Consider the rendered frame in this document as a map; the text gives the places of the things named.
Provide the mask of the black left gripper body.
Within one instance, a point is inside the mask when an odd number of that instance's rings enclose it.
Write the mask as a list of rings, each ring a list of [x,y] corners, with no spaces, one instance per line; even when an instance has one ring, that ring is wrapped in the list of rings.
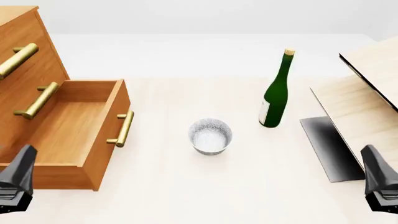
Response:
[[[32,195],[23,190],[0,187],[0,214],[25,212],[32,198]]]

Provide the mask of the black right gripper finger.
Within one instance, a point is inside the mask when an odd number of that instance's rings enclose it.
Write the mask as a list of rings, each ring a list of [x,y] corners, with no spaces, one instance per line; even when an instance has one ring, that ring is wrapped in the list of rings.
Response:
[[[398,195],[398,172],[381,156],[373,145],[361,150],[365,171],[366,195],[379,192],[381,195]]]

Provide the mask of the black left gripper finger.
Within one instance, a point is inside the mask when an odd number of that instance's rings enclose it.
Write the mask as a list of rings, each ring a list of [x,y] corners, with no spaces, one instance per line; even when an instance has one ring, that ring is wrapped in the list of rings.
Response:
[[[23,191],[33,195],[33,169],[37,150],[25,145],[12,162],[0,171],[0,190]]]

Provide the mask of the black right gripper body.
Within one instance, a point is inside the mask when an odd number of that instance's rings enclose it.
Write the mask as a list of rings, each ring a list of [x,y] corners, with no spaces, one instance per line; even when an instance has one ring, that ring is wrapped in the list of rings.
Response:
[[[398,213],[398,195],[383,195],[371,192],[365,199],[373,212]]]

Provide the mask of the open wooden drawer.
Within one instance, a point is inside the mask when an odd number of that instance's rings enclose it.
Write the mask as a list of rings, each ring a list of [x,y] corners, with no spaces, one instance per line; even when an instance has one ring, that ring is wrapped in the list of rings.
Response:
[[[37,150],[35,189],[99,190],[130,109],[124,80],[67,80],[19,137]]]

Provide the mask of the wooden cabinet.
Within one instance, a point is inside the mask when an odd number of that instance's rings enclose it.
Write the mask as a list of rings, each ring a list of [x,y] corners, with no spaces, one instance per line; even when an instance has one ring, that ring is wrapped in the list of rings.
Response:
[[[20,18],[21,16],[28,14],[30,12],[33,12],[39,21],[39,23],[42,25],[43,30],[46,33],[46,36],[49,39],[49,42],[53,48],[53,51],[55,54],[58,55],[57,50],[49,36],[49,33],[47,32],[46,27],[44,26],[44,23],[42,19],[40,18],[40,14],[38,13],[38,7],[36,6],[0,6],[0,27],[7,24],[8,22],[11,22],[14,19]],[[59,58],[60,65],[63,67],[66,80],[68,80],[69,76],[63,66],[63,63],[61,59]],[[22,135],[22,133],[25,131],[26,127],[29,125],[29,123],[26,124],[24,128],[19,132],[18,135],[14,136],[14,138],[11,139],[11,141],[7,142],[6,144],[0,144],[0,164],[1,163],[9,163],[13,160],[14,156],[20,151],[21,147],[23,146],[21,143],[18,142],[19,137]]]

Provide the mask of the grey patterned bowl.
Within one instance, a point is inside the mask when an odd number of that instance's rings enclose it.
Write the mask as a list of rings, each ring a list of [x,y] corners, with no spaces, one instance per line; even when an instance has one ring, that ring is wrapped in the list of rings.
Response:
[[[215,156],[226,150],[233,139],[233,132],[225,122],[205,118],[195,121],[189,127],[188,139],[200,154]]]

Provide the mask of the pale wooden rack, black base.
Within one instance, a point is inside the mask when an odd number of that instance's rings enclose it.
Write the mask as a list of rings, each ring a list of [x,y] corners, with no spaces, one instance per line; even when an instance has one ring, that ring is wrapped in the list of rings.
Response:
[[[339,57],[352,74],[312,85],[325,115],[300,120],[328,180],[364,180],[366,145],[398,171],[398,36]]]

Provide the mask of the green wine bottle with cork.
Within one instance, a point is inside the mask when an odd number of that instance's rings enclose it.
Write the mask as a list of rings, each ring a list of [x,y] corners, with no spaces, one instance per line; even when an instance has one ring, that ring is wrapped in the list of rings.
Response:
[[[287,78],[294,54],[295,50],[284,50],[279,71],[263,96],[258,116],[262,126],[276,128],[281,122],[288,101]]]

